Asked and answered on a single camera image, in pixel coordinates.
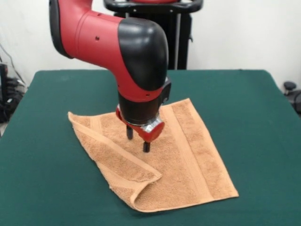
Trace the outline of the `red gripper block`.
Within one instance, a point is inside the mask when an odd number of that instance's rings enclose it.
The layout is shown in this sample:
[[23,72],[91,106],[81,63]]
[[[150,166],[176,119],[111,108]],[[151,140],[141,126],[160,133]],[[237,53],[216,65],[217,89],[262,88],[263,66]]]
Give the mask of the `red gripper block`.
[[122,115],[120,106],[117,105],[116,116],[126,125],[127,138],[133,139],[133,132],[135,131],[143,140],[143,152],[149,153],[151,148],[151,142],[159,137],[164,128],[164,122],[158,114],[154,120],[150,120],[145,125],[134,125],[128,123]]

